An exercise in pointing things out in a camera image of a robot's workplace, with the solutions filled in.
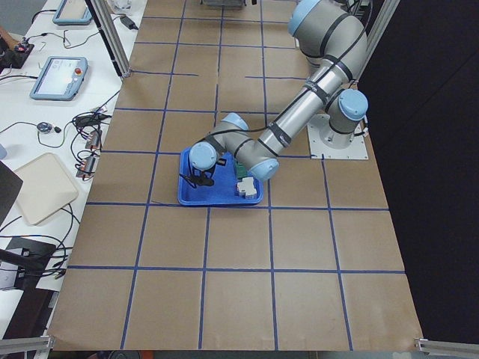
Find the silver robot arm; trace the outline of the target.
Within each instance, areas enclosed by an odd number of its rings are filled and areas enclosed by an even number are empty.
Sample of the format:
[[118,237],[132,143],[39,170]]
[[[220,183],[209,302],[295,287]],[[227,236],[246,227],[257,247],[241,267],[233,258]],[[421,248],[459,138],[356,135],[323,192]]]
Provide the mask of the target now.
[[301,1],[288,23],[288,32],[310,64],[311,74],[290,104],[266,127],[258,139],[236,113],[224,117],[188,155],[189,174],[183,177],[192,187],[212,186],[213,174],[226,153],[257,180],[266,181],[278,170],[278,155],[319,111],[346,123],[364,118],[367,107],[350,105],[363,100],[358,91],[344,89],[362,69],[367,49],[365,27],[337,1]]

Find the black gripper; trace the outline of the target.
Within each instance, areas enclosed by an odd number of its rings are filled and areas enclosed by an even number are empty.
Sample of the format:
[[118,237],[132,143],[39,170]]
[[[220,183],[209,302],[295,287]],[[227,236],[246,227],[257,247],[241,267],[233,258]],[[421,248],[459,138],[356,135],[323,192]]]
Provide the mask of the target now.
[[213,179],[214,172],[215,168],[210,168],[205,171],[193,168],[189,172],[189,181],[193,187],[212,187],[215,183]]

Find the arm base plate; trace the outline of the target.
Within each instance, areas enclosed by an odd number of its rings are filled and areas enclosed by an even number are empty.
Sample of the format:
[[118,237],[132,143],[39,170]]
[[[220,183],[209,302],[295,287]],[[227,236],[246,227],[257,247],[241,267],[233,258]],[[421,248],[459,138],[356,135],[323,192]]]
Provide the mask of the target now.
[[342,135],[332,130],[327,114],[314,115],[307,125],[312,159],[368,160],[362,127]]

